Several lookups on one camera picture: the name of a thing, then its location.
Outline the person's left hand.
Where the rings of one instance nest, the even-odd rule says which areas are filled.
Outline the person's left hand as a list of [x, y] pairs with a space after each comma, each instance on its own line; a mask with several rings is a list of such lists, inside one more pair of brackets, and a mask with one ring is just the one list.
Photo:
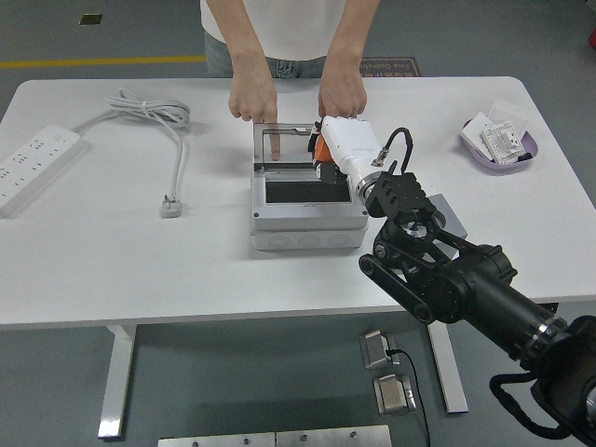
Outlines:
[[323, 71], [318, 92], [320, 117], [356, 118], [367, 104], [367, 93], [359, 69]]

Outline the person's right hand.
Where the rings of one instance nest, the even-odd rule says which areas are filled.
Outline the person's right hand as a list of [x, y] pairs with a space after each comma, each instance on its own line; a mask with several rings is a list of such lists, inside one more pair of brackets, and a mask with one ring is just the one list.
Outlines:
[[228, 100], [234, 118], [253, 124], [276, 124], [278, 122], [278, 95], [271, 74], [235, 73]]

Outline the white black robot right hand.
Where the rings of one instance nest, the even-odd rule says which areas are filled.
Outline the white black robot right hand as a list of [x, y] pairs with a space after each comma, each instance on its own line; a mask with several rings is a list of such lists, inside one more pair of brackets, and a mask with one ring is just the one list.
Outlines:
[[331, 116], [311, 129], [308, 151], [319, 180], [348, 182], [358, 193], [376, 182], [388, 155], [368, 121]]

